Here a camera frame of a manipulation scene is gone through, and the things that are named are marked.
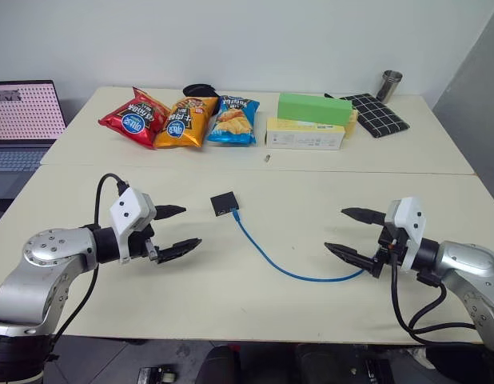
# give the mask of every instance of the metal cup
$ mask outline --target metal cup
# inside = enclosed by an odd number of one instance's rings
[[[384,81],[382,82],[382,87],[378,91],[378,94],[376,94],[376,98],[384,104],[388,102],[403,76],[403,74],[396,70],[386,70],[382,75]]]

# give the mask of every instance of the black checkered cloth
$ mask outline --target black checkered cloth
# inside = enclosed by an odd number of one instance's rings
[[[342,99],[352,102],[353,107],[359,111],[357,121],[374,138],[395,134],[401,130],[407,130],[409,127],[406,122],[371,94],[356,94]]]

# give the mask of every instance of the table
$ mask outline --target table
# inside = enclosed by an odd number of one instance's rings
[[[171,106],[180,90],[146,89]],[[53,165],[124,165],[178,167],[194,170],[314,170],[472,174],[473,170],[437,121],[421,96],[393,96],[388,104],[411,126],[409,130],[372,138],[359,124],[338,151],[265,148],[266,119],[277,115],[277,93],[230,92],[260,102],[256,116],[257,145],[221,146],[206,142],[201,148],[146,150],[137,143],[98,125],[97,120],[133,97],[129,87],[102,87],[70,123],[66,132],[42,159]],[[269,162],[265,157],[270,154]]]
[[[95,187],[105,172],[115,172],[150,194],[155,204],[187,207],[186,213],[153,224],[154,243],[169,246],[193,237],[203,243],[160,266],[146,259],[102,266],[93,296],[68,334],[413,342],[392,312],[387,268],[379,280],[367,274],[329,284],[288,278],[259,255],[231,215],[214,216],[209,198],[230,190],[253,238],[277,263],[299,274],[338,277],[354,272],[323,243],[343,243],[371,256],[380,227],[355,222],[340,209],[364,206],[385,211],[392,199],[410,195],[421,198],[427,238],[473,242],[494,250],[494,201],[472,175],[52,165],[36,172],[0,221],[0,283],[17,265],[22,245],[32,234],[92,222]],[[103,226],[115,198],[115,185],[107,182]],[[82,299],[90,277],[84,274],[71,286],[63,318]],[[407,320],[438,295],[416,282],[414,273],[400,274],[399,289]],[[453,294],[422,324],[446,321],[469,321]],[[460,329],[437,331],[430,338],[479,341],[476,332]]]

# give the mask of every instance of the laptop screen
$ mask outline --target laptop screen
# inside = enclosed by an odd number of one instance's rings
[[[53,141],[65,128],[52,81],[0,82],[0,141]]]

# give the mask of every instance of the snack bag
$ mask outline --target snack bag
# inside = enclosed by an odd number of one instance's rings
[[[222,96],[217,120],[208,140],[250,144],[254,137],[254,115],[260,103],[246,98]]]
[[[153,149],[153,140],[169,116],[169,108],[133,88],[135,98],[98,120],[102,126]]]
[[[154,146],[201,146],[217,98],[183,98],[170,111]]]

